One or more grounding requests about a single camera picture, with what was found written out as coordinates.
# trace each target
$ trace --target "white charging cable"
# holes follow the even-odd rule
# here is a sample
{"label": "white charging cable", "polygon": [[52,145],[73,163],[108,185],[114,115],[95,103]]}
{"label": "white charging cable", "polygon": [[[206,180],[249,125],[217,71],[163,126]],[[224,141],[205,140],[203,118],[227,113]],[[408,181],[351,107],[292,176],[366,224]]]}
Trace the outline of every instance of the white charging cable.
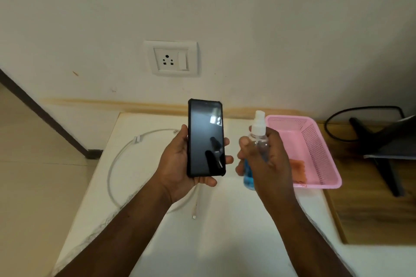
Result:
{"label": "white charging cable", "polygon": [[[149,134],[152,134],[152,133],[155,133],[155,132],[161,132],[161,131],[166,131],[166,130],[171,130],[171,131],[174,132],[174,134],[177,134],[179,132],[179,129],[175,129],[175,128],[163,128],[163,129],[155,129],[155,130],[146,132],[144,134],[141,134],[139,136],[135,136],[132,140],[130,140],[127,144],[125,144],[124,147],[121,148],[120,151],[118,152],[118,154],[114,157],[113,162],[111,163],[110,168],[108,170],[108,174],[107,174],[107,193],[108,193],[108,196],[110,197],[111,201],[113,202],[113,204],[116,207],[121,208],[122,205],[119,204],[118,201],[114,198],[113,193],[111,191],[111,185],[110,185],[111,183],[110,183],[110,181],[111,181],[111,175],[112,175],[112,172],[113,172],[113,168],[114,168],[114,165],[116,164],[117,160],[120,158],[121,154],[130,145],[135,145],[137,143],[142,142],[144,136],[149,135]],[[143,185],[146,184],[149,179],[147,179],[142,185],[140,185],[140,188],[142,188]],[[193,194],[195,192],[195,188],[196,187],[198,187],[198,186],[194,186],[192,188],[192,193],[188,196],[188,198],[186,200],[184,200],[180,205],[175,206],[174,208],[169,209],[167,213],[172,213],[174,211],[177,211],[177,210],[181,209],[183,206],[185,206],[185,204],[192,198],[192,196],[193,196]],[[192,219],[196,219],[196,213],[197,213],[197,210],[198,210],[198,201],[199,201],[199,196],[200,196],[199,193],[200,193],[200,190],[198,189],[197,190],[196,203],[195,203],[195,206],[194,206],[193,211],[192,211]]]}

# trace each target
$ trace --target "hand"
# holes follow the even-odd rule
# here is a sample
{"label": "hand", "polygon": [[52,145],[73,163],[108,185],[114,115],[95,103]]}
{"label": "hand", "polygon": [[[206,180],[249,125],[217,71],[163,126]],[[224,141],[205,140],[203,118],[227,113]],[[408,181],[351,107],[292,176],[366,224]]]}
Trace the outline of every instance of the hand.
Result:
{"label": "hand", "polygon": [[254,188],[269,211],[271,204],[277,203],[282,206],[287,203],[297,204],[297,200],[293,190],[289,157],[283,147],[282,139],[277,131],[268,127],[266,135],[270,145],[268,162],[263,160],[248,137],[241,137],[239,141],[241,150],[237,154],[237,158],[241,161],[236,167],[236,172],[240,176],[244,175],[244,160],[246,159],[252,170]]}
{"label": "hand", "polygon": [[[152,178],[158,180],[166,189],[171,203],[183,198],[196,184],[206,184],[214,187],[217,181],[212,176],[190,178],[186,175],[188,163],[187,154],[188,128],[182,125],[179,133],[165,148],[159,166]],[[224,145],[230,144],[228,138],[224,138]],[[233,163],[232,156],[226,156],[226,164]]]}

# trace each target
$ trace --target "black phone case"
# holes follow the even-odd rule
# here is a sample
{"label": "black phone case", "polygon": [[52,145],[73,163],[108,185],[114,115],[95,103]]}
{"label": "black phone case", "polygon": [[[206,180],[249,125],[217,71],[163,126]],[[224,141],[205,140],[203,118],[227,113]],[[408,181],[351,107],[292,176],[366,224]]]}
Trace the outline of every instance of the black phone case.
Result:
{"label": "black phone case", "polygon": [[[190,139],[192,138],[192,123],[190,122],[190,102],[191,101],[208,101],[208,102],[217,102],[220,103],[221,105],[221,115],[223,116],[223,104],[220,101],[209,101],[209,100],[198,100],[198,99],[189,99],[188,100],[188,163],[186,164],[186,174],[189,177],[197,177],[197,176],[224,176],[226,174],[226,166],[224,168],[224,173],[222,174],[207,174],[207,175],[202,175],[202,174],[192,174],[191,170],[190,170],[190,156],[191,156],[191,150],[190,150]],[[224,143],[224,116],[223,116],[223,125],[222,125],[222,129],[223,129],[223,143]]]}

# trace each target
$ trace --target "pink plastic basket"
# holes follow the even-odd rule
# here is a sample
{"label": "pink plastic basket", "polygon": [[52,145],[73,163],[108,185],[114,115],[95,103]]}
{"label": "pink plastic basket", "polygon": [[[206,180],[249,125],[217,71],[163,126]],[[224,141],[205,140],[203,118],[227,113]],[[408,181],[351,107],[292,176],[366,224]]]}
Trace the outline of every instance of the pink plastic basket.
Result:
{"label": "pink plastic basket", "polygon": [[310,117],[269,115],[266,125],[277,130],[290,159],[305,162],[306,184],[294,187],[339,188],[341,176],[336,169],[318,125]]}

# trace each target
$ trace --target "black cable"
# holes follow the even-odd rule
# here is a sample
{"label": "black cable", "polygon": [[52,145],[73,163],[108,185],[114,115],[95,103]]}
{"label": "black cable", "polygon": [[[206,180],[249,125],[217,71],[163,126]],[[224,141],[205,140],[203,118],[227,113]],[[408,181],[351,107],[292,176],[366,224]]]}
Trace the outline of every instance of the black cable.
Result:
{"label": "black cable", "polygon": [[404,116],[403,110],[395,105],[372,105],[372,106],[360,106],[360,107],[352,107],[350,109],[345,109],[339,112],[336,112],[335,114],[331,115],[324,123],[324,129],[327,132],[327,134],[335,139],[335,140],[339,140],[340,142],[357,142],[359,141],[359,139],[343,139],[343,138],[339,138],[337,136],[334,136],[333,134],[331,134],[328,130],[328,123],[330,122],[331,119],[333,119],[335,116],[341,114],[341,113],[345,113],[345,112],[349,112],[349,111],[356,111],[356,110],[370,110],[370,109],[393,109],[393,110],[397,110],[400,113],[400,116],[402,118],[405,118],[406,116]]}

